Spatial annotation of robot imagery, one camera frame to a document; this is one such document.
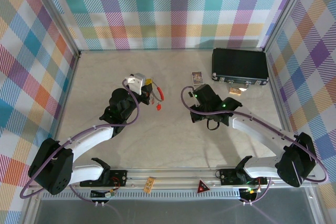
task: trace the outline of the metal corner post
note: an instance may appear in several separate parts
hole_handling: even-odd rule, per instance
[[[286,20],[288,19],[288,17],[291,15],[293,9],[295,8],[296,4],[297,4],[298,0],[288,0],[286,6],[284,7],[284,9],[282,10],[282,13],[279,16],[279,19],[276,23],[276,25],[274,26],[274,29],[271,33],[271,35],[269,36],[269,39],[265,45],[265,51],[268,52],[272,45],[277,41],[283,26],[286,23]]]
[[[80,50],[78,49],[75,40],[73,39],[70,31],[68,30],[63,18],[61,17],[61,14],[57,10],[56,6],[54,5],[53,0],[41,0],[44,7],[48,11],[51,19],[54,21],[55,25],[57,26],[58,30],[64,37],[64,40],[68,44],[68,46],[73,50],[76,57],[79,57]]]

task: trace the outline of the red clip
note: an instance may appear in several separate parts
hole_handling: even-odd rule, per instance
[[[157,87],[157,90],[158,90],[158,92],[160,93],[160,98],[161,98],[161,100],[164,101],[164,96],[163,96],[163,92],[162,92],[162,90],[161,90],[159,87]]]

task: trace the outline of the red warning triangle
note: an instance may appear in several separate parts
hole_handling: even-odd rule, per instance
[[[210,191],[210,188],[202,181],[199,181],[197,193],[203,193],[205,191]]]

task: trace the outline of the black briefcase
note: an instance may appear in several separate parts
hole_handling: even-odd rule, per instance
[[[265,85],[269,80],[266,54],[216,48],[212,53],[212,79],[219,82]]]

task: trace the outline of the black cable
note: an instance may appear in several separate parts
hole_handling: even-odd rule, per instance
[[[99,195],[99,196],[105,196],[106,193],[108,193],[109,191],[104,191],[104,192],[101,192],[101,191],[95,191],[95,190],[92,190],[91,193],[93,194],[96,194],[96,195]]]
[[[219,172],[219,171],[220,171],[220,170],[217,170],[217,171],[215,172],[215,177],[218,178],[218,179],[221,179],[220,177],[217,176],[217,172]]]
[[[217,127],[213,128],[213,129],[210,129],[210,128],[209,128],[209,121],[210,121],[210,119],[208,119],[208,120],[206,121],[206,127],[208,128],[208,130],[210,130],[210,131],[215,131],[216,129],[219,128],[219,122],[217,122]]]

